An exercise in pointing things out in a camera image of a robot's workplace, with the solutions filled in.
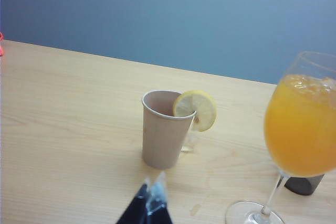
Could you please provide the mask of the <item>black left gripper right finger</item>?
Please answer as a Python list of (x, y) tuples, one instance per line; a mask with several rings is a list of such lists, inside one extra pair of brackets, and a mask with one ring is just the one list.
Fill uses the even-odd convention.
[(172, 224), (173, 221), (167, 209), (166, 174), (160, 172), (149, 190), (146, 201), (146, 222), (151, 224)]

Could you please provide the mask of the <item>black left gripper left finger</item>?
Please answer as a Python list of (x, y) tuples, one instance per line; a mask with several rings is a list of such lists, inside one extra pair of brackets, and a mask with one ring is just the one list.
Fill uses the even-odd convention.
[(117, 224), (122, 223), (146, 223), (146, 202), (149, 198), (151, 181), (145, 178), (137, 193), (118, 219)]

